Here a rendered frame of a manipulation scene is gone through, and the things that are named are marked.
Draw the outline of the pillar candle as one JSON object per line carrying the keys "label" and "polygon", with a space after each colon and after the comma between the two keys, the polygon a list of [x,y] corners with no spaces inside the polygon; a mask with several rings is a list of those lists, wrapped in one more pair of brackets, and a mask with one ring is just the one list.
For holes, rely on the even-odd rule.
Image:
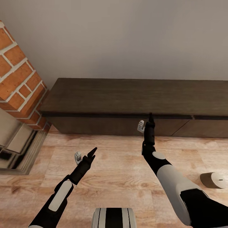
{"label": "pillar candle", "polygon": [[200,175],[201,182],[208,188],[226,188],[226,180],[219,173],[203,173]]}

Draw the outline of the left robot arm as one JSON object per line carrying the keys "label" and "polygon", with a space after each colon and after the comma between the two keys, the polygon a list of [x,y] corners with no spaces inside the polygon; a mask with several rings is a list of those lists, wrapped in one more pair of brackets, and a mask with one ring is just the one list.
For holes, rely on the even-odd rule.
{"label": "left robot arm", "polygon": [[97,147],[91,150],[83,159],[81,158],[81,151],[74,154],[78,166],[71,175],[67,175],[56,186],[54,189],[55,193],[51,195],[28,228],[56,228],[60,217],[67,206],[67,198],[74,188],[73,183],[77,185],[81,178],[91,168],[96,150]]}

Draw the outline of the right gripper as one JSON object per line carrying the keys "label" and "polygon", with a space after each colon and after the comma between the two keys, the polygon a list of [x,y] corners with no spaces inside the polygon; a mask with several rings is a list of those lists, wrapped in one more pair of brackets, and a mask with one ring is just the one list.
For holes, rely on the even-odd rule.
{"label": "right gripper", "polygon": [[145,125],[144,137],[145,136],[153,136],[153,137],[155,137],[154,128],[155,128],[155,122],[154,122],[152,113],[150,113],[149,121],[147,121],[147,123]]}

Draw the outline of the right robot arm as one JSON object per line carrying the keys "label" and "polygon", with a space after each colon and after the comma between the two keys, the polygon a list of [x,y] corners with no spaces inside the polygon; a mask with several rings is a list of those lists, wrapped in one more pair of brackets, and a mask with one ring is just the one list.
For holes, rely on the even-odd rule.
{"label": "right robot arm", "polygon": [[144,121],[140,121],[137,129],[144,133],[141,153],[159,179],[180,221],[193,228],[228,228],[228,207],[211,200],[198,185],[171,165],[163,153],[155,150],[152,113],[145,127],[143,124]]}

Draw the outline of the robot trunk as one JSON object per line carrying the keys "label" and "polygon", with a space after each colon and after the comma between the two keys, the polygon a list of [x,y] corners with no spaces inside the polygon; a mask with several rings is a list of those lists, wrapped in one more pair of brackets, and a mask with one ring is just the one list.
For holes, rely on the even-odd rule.
{"label": "robot trunk", "polygon": [[96,208],[91,228],[137,228],[132,208]]}

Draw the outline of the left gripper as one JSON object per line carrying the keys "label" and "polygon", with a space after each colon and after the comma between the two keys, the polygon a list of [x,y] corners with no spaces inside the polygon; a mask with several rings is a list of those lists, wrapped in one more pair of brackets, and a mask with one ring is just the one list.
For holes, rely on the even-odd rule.
{"label": "left gripper", "polygon": [[83,177],[86,172],[91,168],[91,164],[95,158],[95,151],[97,150],[97,147],[95,147],[93,150],[91,150],[87,156],[84,156],[81,163],[75,168],[75,170],[80,173],[80,175]]}

